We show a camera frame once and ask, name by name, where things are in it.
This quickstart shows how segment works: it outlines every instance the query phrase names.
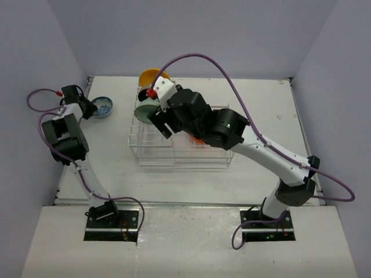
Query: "dish rack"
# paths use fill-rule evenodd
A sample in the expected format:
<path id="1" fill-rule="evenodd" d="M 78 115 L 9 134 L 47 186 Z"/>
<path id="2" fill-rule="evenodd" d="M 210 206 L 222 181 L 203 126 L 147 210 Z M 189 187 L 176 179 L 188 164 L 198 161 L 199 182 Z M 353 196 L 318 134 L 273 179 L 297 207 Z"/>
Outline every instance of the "dish rack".
<path id="1" fill-rule="evenodd" d="M 135 106 L 139 104 L 136 97 Z M 212 106 L 213 109 L 229 106 Z M 139 121 L 135 116 L 130 128 L 129 146 L 141 167 L 166 169 L 219 169 L 228 167 L 234 153 L 196 142 L 181 131 L 166 139 L 154 125 Z"/>

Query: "black mounting plate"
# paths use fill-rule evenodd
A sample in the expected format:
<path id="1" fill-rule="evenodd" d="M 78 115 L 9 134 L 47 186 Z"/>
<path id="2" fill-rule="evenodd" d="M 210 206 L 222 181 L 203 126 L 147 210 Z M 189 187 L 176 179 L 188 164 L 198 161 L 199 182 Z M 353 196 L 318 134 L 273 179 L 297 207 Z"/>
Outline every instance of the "black mounting plate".
<path id="1" fill-rule="evenodd" d="M 241 223 L 259 220 L 258 210 L 241 210 Z M 264 224 L 247 224 L 242 228 L 242 239 L 246 242 L 281 242 L 294 241 L 295 234 L 290 211 L 286 211 L 282 221 L 266 226 Z"/>
<path id="2" fill-rule="evenodd" d="M 138 217 L 137 210 L 119 210 L 120 221 L 107 227 L 105 224 L 92 221 L 86 222 L 84 241 L 87 242 L 137 242 Z M 126 233 L 126 222 L 129 231 Z"/>

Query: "blue bowl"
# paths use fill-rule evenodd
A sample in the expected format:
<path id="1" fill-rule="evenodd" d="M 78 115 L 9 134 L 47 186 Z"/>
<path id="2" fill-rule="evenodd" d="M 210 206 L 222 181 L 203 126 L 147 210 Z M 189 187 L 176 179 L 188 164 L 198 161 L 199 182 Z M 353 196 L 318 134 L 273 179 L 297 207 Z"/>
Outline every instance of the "blue bowl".
<path id="1" fill-rule="evenodd" d="M 92 100 L 92 104 L 98 107 L 98 110 L 93 113 L 93 115 L 98 118 L 108 116 L 114 106 L 114 103 L 109 97 L 97 97 Z"/>

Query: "red connector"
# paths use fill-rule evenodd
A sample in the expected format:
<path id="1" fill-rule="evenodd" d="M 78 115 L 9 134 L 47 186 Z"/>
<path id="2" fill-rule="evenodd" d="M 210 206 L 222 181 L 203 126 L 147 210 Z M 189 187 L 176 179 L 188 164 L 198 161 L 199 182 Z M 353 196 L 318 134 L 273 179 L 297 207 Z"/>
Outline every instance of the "red connector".
<path id="1" fill-rule="evenodd" d="M 147 89 L 147 96 L 154 100 L 155 98 L 157 98 L 157 93 L 153 89 Z"/>

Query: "orange object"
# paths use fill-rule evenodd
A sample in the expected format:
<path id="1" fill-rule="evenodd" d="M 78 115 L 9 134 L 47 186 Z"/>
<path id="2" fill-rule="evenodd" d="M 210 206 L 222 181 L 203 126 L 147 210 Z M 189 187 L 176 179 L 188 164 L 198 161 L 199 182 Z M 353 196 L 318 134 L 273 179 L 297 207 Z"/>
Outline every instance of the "orange object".
<path id="1" fill-rule="evenodd" d="M 138 80 L 139 86 L 143 87 L 144 85 L 151 84 L 158 72 L 159 72 L 158 68 L 149 68 L 143 71 L 139 76 Z M 170 79 L 170 76 L 165 72 L 161 73 L 161 76 L 163 78 Z"/>
<path id="2" fill-rule="evenodd" d="M 197 143 L 200 143 L 200 144 L 204 144 L 204 143 L 205 143 L 205 142 L 203 142 L 202 140 L 193 137 L 192 135 L 190 135 L 190 137 L 191 137 L 194 141 L 196 141 Z"/>

